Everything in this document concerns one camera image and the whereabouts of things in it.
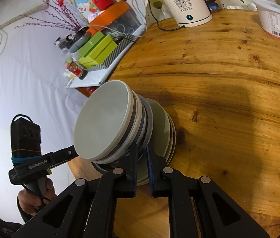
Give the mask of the person's left hand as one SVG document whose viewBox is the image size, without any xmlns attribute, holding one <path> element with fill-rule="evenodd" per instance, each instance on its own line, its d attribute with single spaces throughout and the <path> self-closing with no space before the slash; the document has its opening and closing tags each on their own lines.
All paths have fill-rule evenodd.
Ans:
<svg viewBox="0 0 280 238">
<path fill-rule="evenodd" d="M 46 189 L 47 192 L 44 194 L 44 197 L 48 198 L 48 200 L 43 199 L 43 201 L 36 195 L 29 193 L 26 189 L 19 191 L 18 193 L 18 201 L 21 209 L 31 215 L 36 215 L 36 209 L 44 203 L 48 205 L 52 200 L 54 200 L 57 195 L 55 193 L 54 185 L 51 179 L 46 180 Z"/>
</svg>

